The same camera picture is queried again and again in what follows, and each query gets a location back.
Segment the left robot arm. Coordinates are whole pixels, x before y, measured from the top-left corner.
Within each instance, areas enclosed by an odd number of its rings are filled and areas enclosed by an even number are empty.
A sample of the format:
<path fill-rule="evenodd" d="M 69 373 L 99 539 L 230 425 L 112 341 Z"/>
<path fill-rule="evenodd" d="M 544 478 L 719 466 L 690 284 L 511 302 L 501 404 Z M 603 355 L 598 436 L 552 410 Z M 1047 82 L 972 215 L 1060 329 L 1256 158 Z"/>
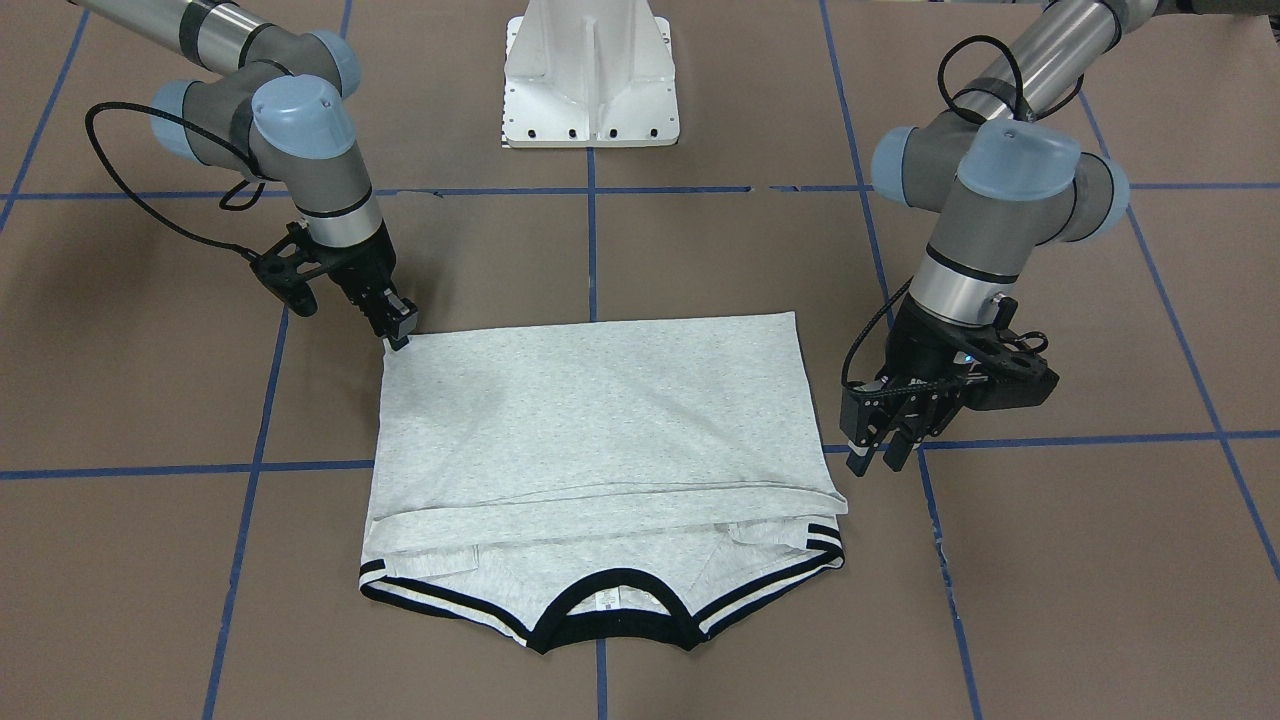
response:
<path fill-rule="evenodd" d="M 1001 411 L 1047 400 L 1059 374 L 1047 337 L 1015 332 L 1015 284 L 1038 247 L 1092 240 L 1130 202 L 1121 167 L 1087 152 L 1046 117 L 1080 91 L 1089 67 L 1160 12 L 1157 1 L 1051 1 L 1014 42 L 974 35 L 998 59 L 957 91 L 936 81 L 945 110 L 900 127 L 870 164 L 876 192 L 937 215 L 918 269 L 881 309 L 892 314 L 870 380 L 841 375 L 849 469 L 876 455 L 893 470 L 964 409 Z"/>

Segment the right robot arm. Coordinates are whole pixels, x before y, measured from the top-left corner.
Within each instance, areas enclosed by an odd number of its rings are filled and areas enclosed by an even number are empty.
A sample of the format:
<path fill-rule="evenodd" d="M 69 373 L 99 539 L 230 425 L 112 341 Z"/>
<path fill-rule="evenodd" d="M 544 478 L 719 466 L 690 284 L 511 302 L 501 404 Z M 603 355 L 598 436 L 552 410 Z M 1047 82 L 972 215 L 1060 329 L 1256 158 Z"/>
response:
<path fill-rule="evenodd" d="M 84 9 L 212 72 L 214 82 L 164 85 L 150 119 L 177 156 L 233 170 L 242 186 L 280 182 L 298 213 L 264 252 L 225 242 L 300 316 L 332 279 L 392 350 L 410 342 L 419 310 L 393 279 L 396 250 L 344 101 L 362 68 L 333 32 L 292 33 L 233 1 L 87 1 Z"/>

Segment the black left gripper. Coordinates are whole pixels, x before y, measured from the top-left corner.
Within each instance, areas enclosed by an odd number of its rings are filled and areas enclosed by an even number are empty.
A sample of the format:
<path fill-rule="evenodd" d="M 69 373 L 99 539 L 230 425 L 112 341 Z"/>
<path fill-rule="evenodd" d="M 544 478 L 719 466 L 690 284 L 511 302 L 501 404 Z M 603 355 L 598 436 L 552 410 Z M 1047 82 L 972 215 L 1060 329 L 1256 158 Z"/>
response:
<path fill-rule="evenodd" d="M 881 380 L 845 387 L 840 429 L 847 438 L 846 465 L 864 477 L 884 442 L 884 464 L 901 471 L 922 442 L 938 436 L 963 405 L 960 389 L 972 369 L 954 338 L 964 325 L 946 322 L 908 295 L 886 345 Z M 886 398 L 883 389 L 890 395 Z"/>

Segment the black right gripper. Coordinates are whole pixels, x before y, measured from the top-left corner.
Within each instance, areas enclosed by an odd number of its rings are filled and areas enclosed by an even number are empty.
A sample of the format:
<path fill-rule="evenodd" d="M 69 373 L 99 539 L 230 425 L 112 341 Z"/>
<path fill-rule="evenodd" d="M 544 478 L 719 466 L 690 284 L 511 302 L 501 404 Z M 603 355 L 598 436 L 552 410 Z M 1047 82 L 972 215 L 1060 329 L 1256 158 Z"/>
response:
<path fill-rule="evenodd" d="M 401 297 L 392 281 L 396 251 L 385 225 L 379 225 L 364 242 L 330 249 L 329 277 L 370 323 L 376 337 L 390 351 L 402 350 L 417 325 L 419 309 Z"/>

